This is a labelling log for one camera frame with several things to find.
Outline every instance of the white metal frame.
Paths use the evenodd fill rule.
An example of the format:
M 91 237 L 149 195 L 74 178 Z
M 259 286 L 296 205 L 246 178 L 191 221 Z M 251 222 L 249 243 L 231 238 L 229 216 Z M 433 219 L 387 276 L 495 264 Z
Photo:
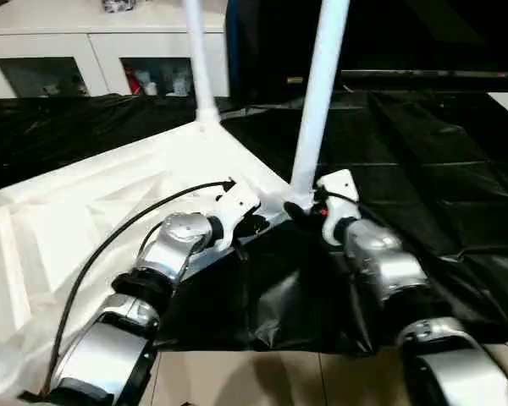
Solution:
M 192 63 L 196 85 L 198 119 L 216 112 L 208 85 L 205 50 L 203 49 L 202 22 L 197 0 L 184 0 L 188 31 L 192 45 Z M 304 208 L 312 205 L 312 186 L 323 131 L 327 121 L 334 78 L 339 64 L 340 48 L 345 33 L 350 0 L 323 0 L 318 21 L 311 72 L 306 88 L 306 99 L 301 118 L 299 140 L 295 151 L 291 179 L 291 199 Z
M 71 57 L 75 60 L 90 96 L 108 93 L 91 43 L 83 34 L 0 36 L 0 58 Z M 0 69 L 0 98 L 15 98 Z
M 310 172 L 301 172 L 298 184 L 304 187 L 298 188 L 292 182 L 292 189 L 220 125 L 211 92 L 198 0 L 183 1 L 192 50 L 196 121 L 0 190 L 0 275 L 5 281 L 0 283 L 0 343 L 13 340 L 31 359 L 40 358 L 48 350 L 64 292 L 69 289 L 75 270 L 99 244 L 100 232 L 117 227 L 148 202 L 191 184 L 232 177 L 248 184 L 257 194 L 262 202 L 261 212 L 272 225 L 285 219 L 283 201 L 299 200 L 303 207 L 308 206 L 312 185 L 307 180 L 314 176 L 333 87 L 334 75 L 326 63 L 336 69 L 344 29 L 344 22 L 327 18 L 332 8 L 344 10 L 348 3 L 324 0 L 320 24 L 328 21 L 339 27 L 320 30 L 317 35 L 318 51 L 312 62 L 299 149 L 303 143 L 317 147 L 312 147 L 310 154 L 298 154 L 295 166 L 308 167 Z M 328 36 L 338 38 L 327 41 Z M 327 52 L 320 51 L 321 42 L 329 46 Z M 320 73 L 332 79 L 323 81 L 317 77 Z M 317 84 L 325 86 L 319 93 L 315 91 Z M 312 125 L 317 113 L 323 119 L 318 118 L 317 125 Z M 218 190 L 208 189 L 166 205 L 154 216 L 178 209 L 203 211 L 202 206 L 212 205 L 217 194 Z M 145 221 L 125 233 L 121 243 L 91 271 L 80 290 L 66 336 L 88 320 L 108 293 L 108 279 L 113 273 L 123 272 L 120 267 L 128 266 L 131 246 L 139 244 L 138 238 L 154 217 Z M 67 244 L 62 244 L 64 238 L 68 239 Z M 189 269 L 203 269 L 217 258 L 211 253 L 200 256 Z

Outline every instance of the black tarp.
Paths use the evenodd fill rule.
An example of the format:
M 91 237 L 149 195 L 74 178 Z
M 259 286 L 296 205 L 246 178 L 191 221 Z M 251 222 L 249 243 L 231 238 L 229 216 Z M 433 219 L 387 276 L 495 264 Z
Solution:
M 191 106 L 150 98 L 71 103 L 0 107 L 0 186 L 193 117 Z M 349 168 L 362 201 L 405 239 L 471 332 L 508 341 L 494 306 L 508 316 L 508 112 L 481 94 L 355 93 L 335 106 L 319 174 Z M 223 125 L 289 179 L 300 121 L 301 110 L 275 108 Z M 245 249 L 248 261 L 229 255 L 179 287 L 162 349 L 358 354 L 386 339 L 364 326 L 349 269 L 316 233 L 288 222 Z
M 321 4 L 228 2 L 234 95 L 275 102 L 305 94 Z M 508 90 L 508 0 L 498 7 L 462 0 L 351 0 L 341 69 L 338 82 L 352 89 Z M 482 72 L 494 77 L 474 78 Z

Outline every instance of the silver metal housing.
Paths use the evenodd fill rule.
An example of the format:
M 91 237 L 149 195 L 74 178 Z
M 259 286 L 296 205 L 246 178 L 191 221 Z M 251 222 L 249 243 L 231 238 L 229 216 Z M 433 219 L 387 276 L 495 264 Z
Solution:
M 190 256 L 208 244 L 211 223 L 201 213 L 174 213 L 167 216 L 157 238 L 138 257 L 136 267 L 160 272 L 173 283 L 182 278 Z
M 160 322 L 160 316 L 152 306 L 127 294 L 108 296 L 95 314 L 93 321 L 104 313 L 120 315 L 141 327 L 156 326 Z
M 508 379 L 475 348 L 419 357 L 432 371 L 451 406 L 508 406 Z
M 467 340 L 471 347 L 482 349 L 478 342 L 466 332 L 465 327 L 453 317 L 418 320 L 403 328 L 397 337 L 397 345 L 401 346 L 409 337 L 419 343 L 427 343 L 441 338 L 460 337 Z
M 104 323 L 93 324 L 60 362 L 52 387 L 73 378 L 113 395 L 116 404 L 147 340 Z
M 374 279 L 381 302 L 403 288 L 428 284 L 416 257 L 402 250 L 397 236 L 370 220 L 358 220 L 346 229 L 345 246 L 356 266 Z

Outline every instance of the red object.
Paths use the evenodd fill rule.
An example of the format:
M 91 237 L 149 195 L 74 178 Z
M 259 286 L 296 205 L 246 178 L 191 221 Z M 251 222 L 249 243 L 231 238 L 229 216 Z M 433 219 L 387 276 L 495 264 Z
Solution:
M 132 95 L 141 94 L 142 90 L 141 85 L 139 83 L 139 80 L 137 80 L 137 78 L 134 76 L 132 68 L 126 67 L 124 68 L 124 72 L 126 73 L 126 79 L 128 80 L 128 86 L 130 87 Z

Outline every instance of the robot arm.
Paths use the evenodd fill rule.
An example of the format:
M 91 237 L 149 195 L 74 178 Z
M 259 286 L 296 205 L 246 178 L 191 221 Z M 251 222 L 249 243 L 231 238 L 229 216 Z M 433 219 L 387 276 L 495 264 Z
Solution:
M 137 405 L 157 357 L 157 330 L 191 258 L 202 251 L 225 254 L 235 227 L 259 206 L 247 185 L 235 184 L 206 215 L 167 216 L 130 272 L 114 279 L 115 293 L 63 352 L 48 393 L 33 400 L 59 406 Z M 9 377 L 14 371 L 22 375 L 22 366 L 20 354 L 0 352 L 0 398 L 19 393 L 18 380 Z
M 414 255 L 389 229 L 361 218 L 349 171 L 322 177 L 329 197 L 323 236 L 343 245 L 368 280 L 373 297 L 399 347 L 413 404 L 508 406 L 508 378 L 451 314 Z

